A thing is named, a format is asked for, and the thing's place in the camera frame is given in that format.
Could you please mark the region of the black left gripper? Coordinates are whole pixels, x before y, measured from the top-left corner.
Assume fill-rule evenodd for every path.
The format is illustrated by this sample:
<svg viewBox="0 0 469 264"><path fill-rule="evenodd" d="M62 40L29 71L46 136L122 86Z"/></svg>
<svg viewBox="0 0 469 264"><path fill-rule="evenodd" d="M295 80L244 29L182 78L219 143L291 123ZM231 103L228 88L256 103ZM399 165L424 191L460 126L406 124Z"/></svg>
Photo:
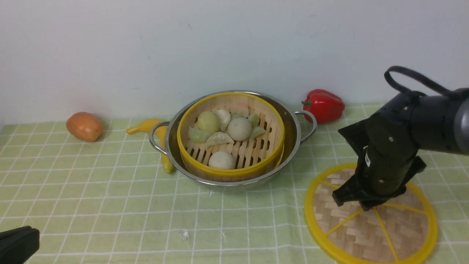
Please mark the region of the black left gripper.
<svg viewBox="0 0 469 264"><path fill-rule="evenodd" d="M25 264L40 249L40 231L30 226L0 233L0 263Z"/></svg>

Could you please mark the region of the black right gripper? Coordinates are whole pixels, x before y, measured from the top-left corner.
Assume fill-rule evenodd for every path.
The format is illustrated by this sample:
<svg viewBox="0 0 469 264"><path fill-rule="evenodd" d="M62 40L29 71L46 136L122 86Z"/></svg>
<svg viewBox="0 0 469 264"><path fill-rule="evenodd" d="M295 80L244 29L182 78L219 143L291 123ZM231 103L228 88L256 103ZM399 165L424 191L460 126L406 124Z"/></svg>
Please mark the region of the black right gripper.
<svg viewBox="0 0 469 264"><path fill-rule="evenodd" d="M343 127L339 134L358 155L355 174L333 191L335 204L359 202L367 212L406 192L417 144L408 125L392 115L375 113Z"/></svg>

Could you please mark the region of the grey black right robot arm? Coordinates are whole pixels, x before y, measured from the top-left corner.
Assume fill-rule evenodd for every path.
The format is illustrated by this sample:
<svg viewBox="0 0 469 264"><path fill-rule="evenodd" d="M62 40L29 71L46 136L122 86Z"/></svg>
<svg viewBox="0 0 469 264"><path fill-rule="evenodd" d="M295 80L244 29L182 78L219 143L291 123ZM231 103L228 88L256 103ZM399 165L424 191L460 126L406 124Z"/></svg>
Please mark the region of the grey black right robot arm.
<svg viewBox="0 0 469 264"><path fill-rule="evenodd" d="M332 197L338 206L359 202L368 211L404 194L407 182L423 172L419 150L468 155L468 89L439 96L401 92L339 134L358 160Z"/></svg>

